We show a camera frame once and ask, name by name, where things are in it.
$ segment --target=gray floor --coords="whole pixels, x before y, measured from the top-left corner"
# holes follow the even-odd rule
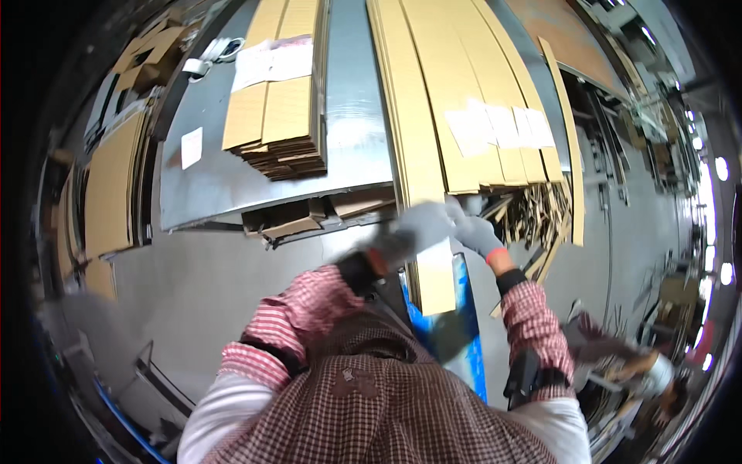
[[[582,152],[590,153],[582,135]],[[669,249],[685,246],[690,230],[687,205],[658,195],[641,155],[623,143],[631,205],[611,191],[613,255],[609,260],[608,221],[600,210],[597,187],[585,187],[585,246],[563,245],[545,281],[547,301],[560,319],[581,298],[599,321],[608,322],[622,307],[621,320],[633,333],[644,311],[639,299]],[[585,163],[585,177],[594,174]],[[159,232],[159,179],[154,181],[151,246],[114,257],[118,304],[66,305],[68,327],[88,337],[99,375],[120,405],[145,427],[158,417],[183,422],[147,385],[135,382],[124,391],[137,353],[154,341],[153,360],[191,400],[197,402],[214,379],[224,344],[237,338],[259,299],[279,293],[299,272],[337,258],[367,237],[372,226],[309,238],[266,251],[260,241],[236,232]],[[508,343],[501,319],[490,311],[499,301],[491,271],[464,250],[482,334],[489,403],[505,407],[502,389],[508,375]],[[520,264],[528,253],[514,246]],[[608,274],[612,285],[608,297]]]

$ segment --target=metal sheet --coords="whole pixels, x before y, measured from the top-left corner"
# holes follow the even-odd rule
[[[528,73],[531,75],[541,103],[544,105],[544,112],[546,113],[546,119],[549,121],[551,133],[554,136],[556,152],[559,154],[559,164],[562,166],[562,171],[569,172],[569,147],[567,146],[564,116],[562,115],[562,107],[559,106],[557,88],[554,87],[554,80],[551,78],[551,72],[549,72],[549,68],[544,62],[544,57],[536,48],[536,44],[533,43],[523,24],[505,3],[505,0],[487,0],[487,4],[508,32],[510,40],[513,41],[525,63],[525,67],[528,69]]]
[[[220,37],[244,37],[257,6],[247,1]],[[271,182],[221,151],[234,64],[215,65],[188,85],[165,139],[160,166],[160,227],[172,230],[288,201],[390,185],[389,146],[364,0],[334,1],[327,57],[326,176]],[[203,127],[201,160],[180,165],[180,138]]]

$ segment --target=white label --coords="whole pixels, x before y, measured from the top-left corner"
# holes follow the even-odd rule
[[[551,134],[549,124],[546,122],[546,116],[541,111],[532,108],[525,110],[525,113],[528,116],[528,124],[531,126],[535,148],[557,146],[554,143],[554,136]]]
[[[500,148],[520,147],[520,137],[512,110],[505,106],[488,106],[487,115],[490,117],[497,145]]]
[[[264,40],[237,52],[232,92],[265,81],[284,81],[312,75],[314,46],[308,34],[291,39]]]
[[[263,40],[254,47],[237,52],[237,58],[234,61],[232,92],[258,84],[268,78],[268,69],[271,65],[270,47],[271,41]]]
[[[180,138],[180,163],[183,169],[201,159],[201,148],[203,143],[203,127],[193,132],[188,132]]]
[[[276,40],[271,44],[269,81],[284,81],[312,75],[314,47],[309,35]]]
[[[487,153],[487,141],[493,136],[484,105],[470,104],[466,111],[446,111],[445,116],[464,158]]]
[[[525,113],[525,109],[514,106],[513,115],[515,116],[515,125],[518,128],[520,146],[524,148],[538,148],[533,139],[531,125],[528,123],[528,115]]]

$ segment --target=gray work glove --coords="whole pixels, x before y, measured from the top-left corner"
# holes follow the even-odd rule
[[[394,220],[388,232],[382,232],[369,243],[386,262],[397,269],[405,261],[453,234],[454,223],[443,203],[427,201],[408,208]]]
[[[493,251],[505,248],[505,245],[495,235],[494,226],[490,221],[476,216],[467,216],[459,202],[452,197],[446,199],[446,207],[448,215],[456,224],[453,236],[462,245],[477,252],[485,260]]]

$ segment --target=ceiling light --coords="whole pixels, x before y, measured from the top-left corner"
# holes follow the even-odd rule
[[[722,285],[729,285],[732,283],[732,263],[724,263],[721,265],[719,279],[721,280]]]
[[[644,32],[644,35],[647,36],[647,39],[649,39],[649,41],[651,42],[652,45],[656,45],[657,44],[654,41],[654,39],[651,37],[651,35],[649,35],[649,29],[647,29],[646,27],[642,26],[642,32]],[[680,90],[680,84],[677,81],[675,81],[675,85],[677,86],[677,89]]]
[[[693,344],[694,350],[698,348],[698,344],[700,343],[701,337],[703,337],[703,325],[700,326],[700,329],[698,329],[698,334],[696,335],[696,342]]]
[[[719,180],[729,179],[729,169],[726,166],[726,160],[723,158],[717,158],[716,161],[716,175]]]
[[[706,360],[703,362],[703,366],[701,366],[701,369],[706,372],[709,367],[711,367],[711,361],[714,360],[714,356],[711,356],[711,353],[706,354]]]
[[[714,258],[716,258],[716,246],[709,245],[706,247],[706,266],[703,267],[706,272],[714,269]]]

